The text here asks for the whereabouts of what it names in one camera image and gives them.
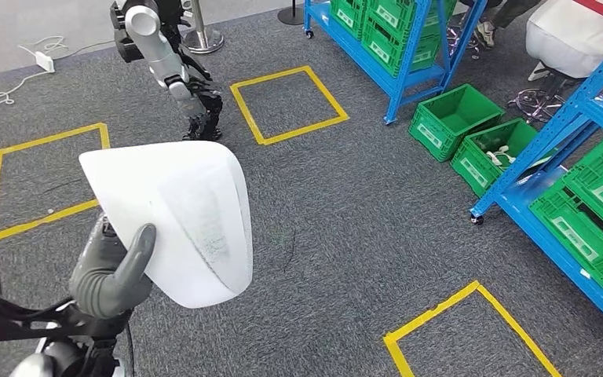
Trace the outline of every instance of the yellow tape square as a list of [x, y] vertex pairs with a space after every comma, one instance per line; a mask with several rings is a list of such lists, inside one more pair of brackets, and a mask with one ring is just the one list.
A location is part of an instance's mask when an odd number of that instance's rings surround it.
[[402, 328], [395, 330], [394, 332], [388, 332], [384, 337], [385, 345], [387, 346], [387, 350], [389, 354], [392, 355], [392, 359], [394, 360], [394, 364], [397, 365], [399, 369], [399, 373], [402, 377], [415, 377], [412, 374], [412, 370], [410, 365], [408, 365], [405, 360], [405, 356], [403, 352], [401, 352], [401, 348], [398, 345], [398, 341], [403, 338], [405, 335], [410, 334], [415, 329], [419, 328], [438, 314], [444, 312], [449, 309], [456, 303], [460, 302], [464, 298], [468, 297], [471, 293], [478, 291], [480, 292], [484, 298], [492, 304], [494, 309], [500, 314], [500, 316], [507, 322], [507, 324], [514, 330], [514, 332], [519, 335], [521, 340], [524, 341], [526, 346], [533, 352], [535, 357], [542, 363], [542, 366], [549, 372], [553, 377], [561, 377], [561, 374], [558, 373], [558, 370], [551, 364], [549, 359], [546, 358], [542, 350], [533, 342], [530, 335], [526, 333], [526, 331], [519, 325], [519, 323], [510, 315], [509, 312], [503, 307], [503, 305], [498, 302], [498, 300], [489, 292], [487, 288], [481, 285], [477, 280], [468, 284], [461, 291], [456, 292], [450, 298], [445, 300], [444, 302], [438, 304], [433, 309], [427, 310], [421, 316], [415, 318], [414, 320], [405, 324]]
[[[322, 122], [314, 123], [309, 126], [305, 126], [305, 127], [302, 127], [302, 128], [296, 129], [296, 130], [288, 131], [283, 134], [278, 134], [276, 136], [263, 137], [262, 132], [260, 132], [260, 129], [258, 129], [258, 125], [255, 124], [255, 119], [253, 118], [250, 111], [248, 110], [248, 107], [246, 106], [246, 102], [244, 102], [243, 97], [242, 97], [241, 93], [239, 92], [239, 88], [257, 84], [260, 82], [278, 79], [280, 77], [284, 77], [287, 75], [293, 75], [295, 73], [300, 73], [300, 72], [305, 72], [311, 78], [311, 80], [316, 84], [316, 86], [318, 87], [320, 92], [322, 92], [324, 97], [331, 104], [331, 107], [334, 108], [334, 110], [336, 111], [338, 116], [336, 116], [332, 119], [327, 119]], [[347, 113], [345, 113], [345, 111], [343, 110], [341, 105], [338, 104], [338, 102], [336, 101], [334, 96], [332, 96], [331, 93], [329, 93], [329, 90], [327, 90], [327, 87], [320, 81], [318, 76], [315, 74], [315, 72], [313, 72], [311, 67], [308, 65], [305, 65], [305, 66], [299, 67], [299, 68], [289, 69], [287, 71], [273, 73], [271, 75], [257, 77], [255, 79], [238, 82], [238, 83], [232, 84], [230, 86], [230, 90], [232, 91], [232, 94], [235, 96], [235, 100], [237, 101], [237, 104], [239, 105], [239, 109], [241, 110], [243, 117], [246, 119], [246, 122], [248, 123], [248, 126], [250, 127], [250, 131], [253, 133], [253, 136], [255, 137], [255, 141], [257, 141], [258, 144], [260, 144], [260, 145], [274, 144], [279, 141], [289, 139], [291, 137], [306, 134], [308, 132], [318, 130], [320, 128], [324, 128], [327, 126], [332, 126], [336, 123], [340, 123], [340, 122], [343, 122], [344, 120], [350, 119], [350, 117], [348, 116]]]
[[[14, 145], [12, 147], [0, 149], [0, 179], [1, 179], [1, 165], [2, 165], [2, 161], [3, 161], [3, 155], [5, 155], [6, 153], [21, 151], [26, 148], [32, 148], [32, 147], [35, 147], [38, 145], [43, 145], [46, 143], [50, 143], [52, 141], [58, 141], [60, 139], [66, 138], [66, 137], [83, 134], [85, 132], [90, 132], [93, 130], [98, 130], [98, 133], [100, 135], [100, 146], [103, 149], [110, 148], [110, 138], [108, 135], [107, 125], [105, 125], [104, 123], [95, 123], [95, 124], [91, 124], [88, 126], [79, 127], [74, 130], [62, 132], [60, 134], [54, 134], [54, 135], [50, 135], [48, 137], [43, 137], [43, 138], [40, 138], [37, 140], [27, 141], [26, 143]], [[27, 230], [33, 229], [38, 225], [46, 224], [48, 222], [52, 222], [52, 221], [58, 220], [60, 218], [65, 218], [72, 214], [77, 214], [78, 212], [87, 210], [87, 209], [95, 207], [97, 205], [98, 205], [98, 201], [95, 199], [92, 199], [92, 200], [86, 201], [84, 203], [80, 203], [80, 204], [76, 204], [76, 205], [68, 207], [68, 208], [64, 208], [63, 210], [59, 210], [53, 214], [45, 216], [44, 218], [39, 218], [37, 220], [30, 221], [25, 224], [14, 225], [9, 228], [2, 229], [2, 230], [0, 230], [0, 239], [6, 238], [8, 236], [12, 236], [13, 234], [26, 232]]]

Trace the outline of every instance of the gray pants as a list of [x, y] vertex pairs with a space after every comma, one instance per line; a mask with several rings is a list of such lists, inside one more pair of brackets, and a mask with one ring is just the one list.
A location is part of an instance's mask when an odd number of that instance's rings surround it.
[[515, 18], [529, 11], [542, 0], [507, 0], [505, 5], [493, 16], [495, 27], [508, 27]]

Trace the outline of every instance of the stanchion base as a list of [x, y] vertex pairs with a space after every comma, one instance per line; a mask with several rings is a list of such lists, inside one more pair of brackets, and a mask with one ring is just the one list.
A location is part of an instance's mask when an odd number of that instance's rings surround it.
[[279, 12], [279, 21], [286, 25], [301, 25], [304, 23], [304, 9], [297, 7], [292, 14], [293, 8], [281, 9]]
[[184, 37], [182, 43], [192, 53], [212, 53], [217, 49], [220, 49], [225, 43], [223, 34], [218, 30], [214, 30], [211, 27], [205, 27], [204, 32], [206, 34], [206, 45], [203, 46], [200, 43], [199, 36], [195, 29], [188, 32]]

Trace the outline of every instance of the white cloth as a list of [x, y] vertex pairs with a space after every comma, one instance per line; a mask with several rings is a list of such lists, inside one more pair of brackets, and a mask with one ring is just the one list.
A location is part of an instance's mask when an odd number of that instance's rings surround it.
[[587, 77], [603, 61], [603, 16], [574, 0], [548, 0], [528, 19], [526, 50], [547, 67]]

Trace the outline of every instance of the sneaker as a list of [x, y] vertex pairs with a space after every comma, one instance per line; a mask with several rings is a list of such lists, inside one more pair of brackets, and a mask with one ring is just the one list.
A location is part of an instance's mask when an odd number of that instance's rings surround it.
[[491, 21], [480, 22], [475, 28], [477, 37], [482, 43], [484, 43], [484, 46], [486, 46], [487, 49], [492, 49], [495, 47], [495, 40], [493, 38], [494, 32], [495, 26], [493, 26]]

